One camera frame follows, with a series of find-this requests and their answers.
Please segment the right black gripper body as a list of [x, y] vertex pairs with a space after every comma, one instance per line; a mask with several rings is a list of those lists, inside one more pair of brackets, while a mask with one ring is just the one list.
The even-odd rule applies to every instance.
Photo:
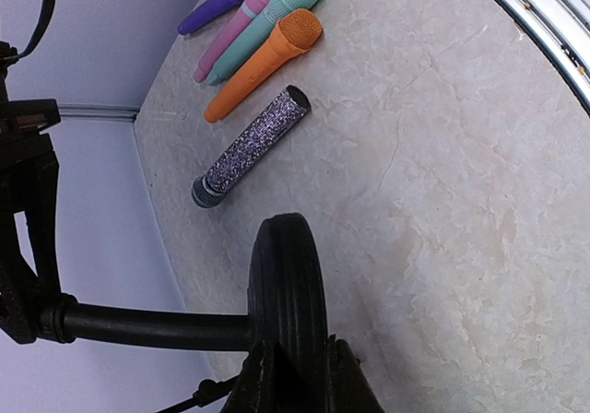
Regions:
[[46, 133], [61, 122], [55, 100], [10, 100], [6, 77], [17, 50], [1, 43], [1, 203], [14, 213], [55, 205], [59, 163]]

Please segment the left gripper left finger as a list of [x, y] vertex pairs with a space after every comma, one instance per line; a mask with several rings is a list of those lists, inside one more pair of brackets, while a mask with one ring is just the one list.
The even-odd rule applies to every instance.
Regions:
[[220, 412], [276, 412], [276, 380], [275, 347], [265, 341], [257, 341]]

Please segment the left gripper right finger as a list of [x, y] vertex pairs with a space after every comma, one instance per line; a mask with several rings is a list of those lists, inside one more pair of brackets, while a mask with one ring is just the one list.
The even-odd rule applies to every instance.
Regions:
[[328, 338], [327, 364], [327, 412], [384, 413], [346, 340]]

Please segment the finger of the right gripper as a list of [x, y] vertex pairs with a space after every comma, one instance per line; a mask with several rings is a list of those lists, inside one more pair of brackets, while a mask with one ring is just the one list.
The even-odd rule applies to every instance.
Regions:
[[[40, 335], [40, 309], [61, 293], [55, 247], [59, 163], [47, 134], [1, 146], [1, 328], [19, 344]], [[22, 256], [24, 213], [34, 266]]]

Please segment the glitter mic round stand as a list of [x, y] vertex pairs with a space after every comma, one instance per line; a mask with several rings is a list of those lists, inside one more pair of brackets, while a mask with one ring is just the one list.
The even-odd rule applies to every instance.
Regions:
[[[265, 341], [276, 352], [276, 412], [325, 412], [324, 284], [303, 215], [281, 214], [263, 221], [252, 251], [247, 298], [245, 314], [170, 313], [82, 304], [61, 291], [40, 309], [36, 340], [243, 352], [246, 359], [257, 341]], [[219, 398], [226, 402], [239, 374], [225, 382], [202, 382], [184, 406]]]

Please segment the purple microphone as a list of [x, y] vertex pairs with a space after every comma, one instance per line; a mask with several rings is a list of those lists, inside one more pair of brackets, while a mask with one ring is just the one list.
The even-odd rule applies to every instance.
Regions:
[[243, 0], [206, 0], [181, 21], [177, 32], [181, 36], [193, 34], [242, 2]]

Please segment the glitter silver microphone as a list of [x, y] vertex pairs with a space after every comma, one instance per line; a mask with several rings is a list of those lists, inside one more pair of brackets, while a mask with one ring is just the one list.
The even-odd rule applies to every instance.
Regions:
[[202, 208], [218, 206], [231, 188], [312, 109], [306, 94], [286, 86], [213, 162], [195, 179], [191, 196]]

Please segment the orange microphone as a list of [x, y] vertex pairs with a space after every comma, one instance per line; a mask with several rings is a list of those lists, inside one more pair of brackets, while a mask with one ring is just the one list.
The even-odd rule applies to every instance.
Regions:
[[322, 33], [321, 21], [310, 10], [297, 9], [280, 19], [262, 46], [208, 104], [205, 120], [211, 124], [223, 120], [286, 62], [309, 52]]

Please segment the pink microphone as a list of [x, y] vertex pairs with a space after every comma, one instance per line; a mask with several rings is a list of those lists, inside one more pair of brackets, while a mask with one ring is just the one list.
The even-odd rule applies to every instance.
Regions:
[[211, 72], [214, 63], [229, 48], [235, 39], [263, 11], [270, 0], [243, 0], [231, 20], [209, 44], [194, 72], [194, 81], [202, 83]]

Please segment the teal microphone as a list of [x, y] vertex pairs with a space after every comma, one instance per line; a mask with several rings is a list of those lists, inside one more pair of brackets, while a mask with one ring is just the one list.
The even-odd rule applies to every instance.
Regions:
[[310, 9], [319, 0], [270, 0], [263, 11], [235, 39], [214, 63], [205, 79], [209, 86], [226, 81], [256, 52], [270, 35], [277, 22], [291, 12]]

